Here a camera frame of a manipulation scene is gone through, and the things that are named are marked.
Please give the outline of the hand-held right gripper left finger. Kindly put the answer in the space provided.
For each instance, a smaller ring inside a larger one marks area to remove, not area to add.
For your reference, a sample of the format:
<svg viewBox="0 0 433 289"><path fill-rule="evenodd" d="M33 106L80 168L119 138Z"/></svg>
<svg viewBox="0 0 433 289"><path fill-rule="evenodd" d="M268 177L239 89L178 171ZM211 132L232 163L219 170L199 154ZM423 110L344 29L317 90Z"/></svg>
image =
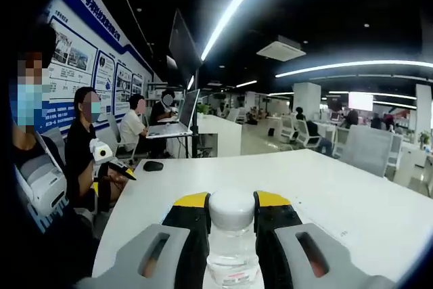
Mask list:
<svg viewBox="0 0 433 289"><path fill-rule="evenodd" d="M77 288L202 288L209 254L210 194L178 199L161 224L151 224L116 253L114 265Z"/></svg>

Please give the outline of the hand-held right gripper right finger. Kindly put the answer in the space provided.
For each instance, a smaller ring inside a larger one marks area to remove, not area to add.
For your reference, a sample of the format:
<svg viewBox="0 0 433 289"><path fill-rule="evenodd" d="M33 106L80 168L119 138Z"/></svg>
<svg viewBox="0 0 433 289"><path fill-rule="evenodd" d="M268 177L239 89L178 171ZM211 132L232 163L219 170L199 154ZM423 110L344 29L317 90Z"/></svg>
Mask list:
<svg viewBox="0 0 433 289"><path fill-rule="evenodd" d="M303 223L291 202L254 192L256 253L265 288L394 288L383 275L356 267L350 252L313 223Z"/></svg>

